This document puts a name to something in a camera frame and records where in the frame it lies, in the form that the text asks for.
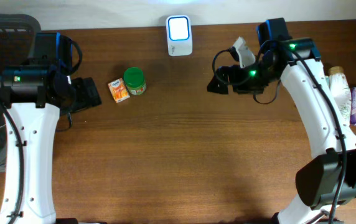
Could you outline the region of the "orange Kleenex tissue pack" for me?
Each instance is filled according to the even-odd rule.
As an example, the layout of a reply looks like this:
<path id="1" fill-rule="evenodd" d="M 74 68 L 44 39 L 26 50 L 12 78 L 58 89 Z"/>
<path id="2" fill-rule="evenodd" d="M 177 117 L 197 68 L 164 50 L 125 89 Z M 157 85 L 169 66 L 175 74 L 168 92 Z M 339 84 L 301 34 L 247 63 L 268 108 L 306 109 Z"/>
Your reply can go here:
<path id="1" fill-rule="evenodd" d="M 122 102 L 130 98 L 129 92 L 122 78 L 110 82 L 108 84 L 108 88 L 116 103 Z"/>

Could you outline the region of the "green lid jar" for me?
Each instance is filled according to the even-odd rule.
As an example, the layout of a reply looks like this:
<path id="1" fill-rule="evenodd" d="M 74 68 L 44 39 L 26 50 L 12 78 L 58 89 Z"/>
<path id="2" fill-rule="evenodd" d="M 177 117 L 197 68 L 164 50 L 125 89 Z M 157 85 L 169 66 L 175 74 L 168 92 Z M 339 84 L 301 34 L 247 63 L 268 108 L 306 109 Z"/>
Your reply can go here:
<path id="1" fill-rule="evenodd" d="M 132 95 L 141 95 L 146 90 L 144 73 L 138 67 L 128 68 L 124 72 L 123 80 Z"/>

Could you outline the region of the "white tube with tan cap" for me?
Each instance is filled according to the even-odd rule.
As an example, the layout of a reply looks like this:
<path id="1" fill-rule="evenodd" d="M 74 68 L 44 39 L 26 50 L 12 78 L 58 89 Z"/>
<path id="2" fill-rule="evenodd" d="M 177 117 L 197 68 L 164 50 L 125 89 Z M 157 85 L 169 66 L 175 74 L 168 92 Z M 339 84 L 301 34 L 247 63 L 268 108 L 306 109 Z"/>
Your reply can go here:
<path id="1" fill-rule="evenodd" d="M 350 113 L 352 109 L 352 95 L 344 74 L 344 69 L 340 66 L 329 69 L 329 88 L 332 96 L 339 107 L 339 111 L 346 126 L 350 125 Z"/>

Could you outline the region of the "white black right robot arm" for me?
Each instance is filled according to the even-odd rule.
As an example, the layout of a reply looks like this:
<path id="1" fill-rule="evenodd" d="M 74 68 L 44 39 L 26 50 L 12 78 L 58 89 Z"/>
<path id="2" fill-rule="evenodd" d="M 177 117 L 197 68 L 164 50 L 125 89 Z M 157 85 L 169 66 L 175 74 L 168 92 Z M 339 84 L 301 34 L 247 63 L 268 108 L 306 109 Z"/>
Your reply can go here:
<path id="1" fill-rule="evenodd" d="M 283 18 L 257 28 L 254 54 L 242 38 L 228 49 L 232 66 L 213 67 L 207 91 L 258 96 L 271 83 L 287 89 L 306 129 L 312 160 L 296 173 L 297 194 L 272 223 L 334 223 L 335 211 L 356 198 L 356 135 L 334 101 L 316 44 L 291 37 Z"/>

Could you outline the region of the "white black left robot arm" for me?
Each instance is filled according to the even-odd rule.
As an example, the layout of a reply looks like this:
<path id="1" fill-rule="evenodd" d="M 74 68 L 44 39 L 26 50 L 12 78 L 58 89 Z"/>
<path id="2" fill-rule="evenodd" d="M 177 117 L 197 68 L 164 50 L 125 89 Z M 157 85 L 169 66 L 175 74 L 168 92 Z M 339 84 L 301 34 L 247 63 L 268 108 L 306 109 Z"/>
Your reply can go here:
<path id="1" fill-rule="evenodd" d="M 0 75 L 6 120 L 6 181 L 0 223 L 77 223 L 58 218 L 52 195 L 53 146 L 61 116 L 101 105 L 92 78 L 71 79 L 79 45 L 58 32 L 38 33 L 31 56 Z"/>

